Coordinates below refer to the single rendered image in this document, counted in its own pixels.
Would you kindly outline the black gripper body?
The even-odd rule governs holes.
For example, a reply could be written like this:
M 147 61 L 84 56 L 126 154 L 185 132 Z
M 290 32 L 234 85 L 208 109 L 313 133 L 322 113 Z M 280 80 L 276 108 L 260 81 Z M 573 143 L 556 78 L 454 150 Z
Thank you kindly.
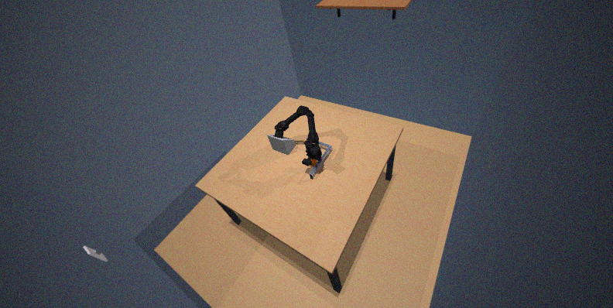
M 308 159 L 303 159 L 302 164 L 309 166 L 311 164 L 312 154 L 308 151 L 306 152 L 307 152 L 306 155 L 308 156 Z

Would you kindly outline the clear glass corner walls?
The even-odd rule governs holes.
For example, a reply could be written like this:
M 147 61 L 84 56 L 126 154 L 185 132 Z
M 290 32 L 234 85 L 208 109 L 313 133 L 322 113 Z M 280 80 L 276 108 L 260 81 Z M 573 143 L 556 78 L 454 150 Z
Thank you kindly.
M 325 145 L 321 145 L 321 144 L 319 144 L 319 147 L 320 147 L 321 149 L 324 149 L 324 150 L 327 150 L 327 148 L 328 148 L 327 146 L 325 146 Z M 313 174 L 312 174 L 312 177 L 313 177 L 313 178 L 314 178 L 314 177 L 317 175 L 318 171 L 320 170 L 320 168 L 322 167 L 322 165 L 324 164 L 324 162 L 327 160 L 328 156 L 331 154 L 331 152 L 332 152 L 332 151 L 333 151 L 333 149 L 332 149 L 332 146 L 331 146 L 330 150 L 327 152 L 327 154 L 325 155 L 325 157 L 323 158 L 323 160 L 320 162 L 319 166 L 318 166 L 318 167 L 316 168 L 316 170 L 313 172 Z

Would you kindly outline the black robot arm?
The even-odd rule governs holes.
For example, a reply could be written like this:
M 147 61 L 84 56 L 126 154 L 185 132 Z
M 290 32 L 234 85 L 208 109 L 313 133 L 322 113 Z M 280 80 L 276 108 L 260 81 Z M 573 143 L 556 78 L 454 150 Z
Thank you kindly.
M 277 138 L 282 138 L 283 132 L 289 128 L 289 124 L 295 121 L 296 119 L 298 119 L 298 117 L 303 116 L 303 115 L 307 116 L 308 126 L 309 126 L 308 141 L 306 140 L 304 142 L 306 146 L 306 150 L 312 154 L 312 159 L 320 161 L 322 152 L 321 152 L 321 149 L 318 148 L 319 147 L 319 137 L 315 129 L 314 113 L 308 107 L 300 105 L 293 115 L 291 115 L 284 121 L 280 121 L 275 126 L 276 132 L 274 136 Z

